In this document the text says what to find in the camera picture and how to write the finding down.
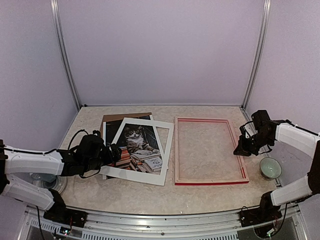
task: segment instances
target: vertical metal post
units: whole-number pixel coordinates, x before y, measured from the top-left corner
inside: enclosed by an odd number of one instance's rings
[[[257,72],[264,48],[266,33],[267,33],[267,27],[268,27],[268,21],[269,21],[269,14],[270,14],[270,8],[271,8],[271,0],[264,0],[264,6],[263,6],[263,13],[262,13],[262,21],[260,26],[260,33],[258,38],[258,44],[256,46],[256,51],[254,55],[254,61],[250,73],[249,83],[245,91],[244,99],[242,102],[241,107],[246,110],[250,96],[252,94],[254,84],[257,77]]]
[[[79,94],[76,88],[75,81],[72,77],[71,69],[70,69],[70,64],[66,52],[66,46],[64,42],[64,36],[62,33],[62,26],[61,26],[61,20],[60,20],[60,14],[59,14],[59,6],[58,6],[58,0],[51,0],[51,10],[52,10],[52,15],[53,15],[53,22],[56,30],[56,35],[58,38],[58,45],[61,53],[61,58],[62,62],[64,65],[64,70],[66,73],[66,77],[70,86],[70,90],[72,93],[72,97],[74,100],[74,103],[76,105],[77,110],[79,111],[81,108],[81,101],[79,98]]]

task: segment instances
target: kitten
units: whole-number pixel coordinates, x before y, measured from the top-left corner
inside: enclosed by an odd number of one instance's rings
[[[160,151],[147,143],[143,136],[142,126],[124,128],[126,146],[130,154],[151,155],[158,154]]]

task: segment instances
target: bowl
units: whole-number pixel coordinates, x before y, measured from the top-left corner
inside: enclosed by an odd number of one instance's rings
[[[268,180],[279,178],[282,174],[279,162],[272,157],[265,157],[260,161],[260,171]]]

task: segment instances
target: robotic arm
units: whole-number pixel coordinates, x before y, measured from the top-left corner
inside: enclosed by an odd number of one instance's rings
[[[62,177],[80,175],[90,170],[115,163],[121,158],[121,149],[115,144],[105,146],[100,132],[85,135],[80,144],[70,150],[49,152],[27,151],[4,145],[0,140],[0,194],[12,197],[46,210],[44,218],[55,222],[83,227],[87,213],[66,208],[60,194],[28,183],[14,173],[42,173]]]
[[[289,120],[270,120],[266,110],[252,114],[256,134],[246,130],[247,122],[240,127],[241,136],[234,155],[248,157],[258,155],[263,146],[275,145],[275,141],[288,144],[313,158],[308,174],[284,187],[262,195],[258,208],[240,212],[243,227],[272,221],[281,217],[280,206],[286,203],[302,202],[320,193],[320,137],[319,134],[293,125]]]

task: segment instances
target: cat's face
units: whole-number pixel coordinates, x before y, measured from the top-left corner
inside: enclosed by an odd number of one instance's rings
[[[137,139],[142,137],[142,127],[125,127],[124,136],[126,139]]]

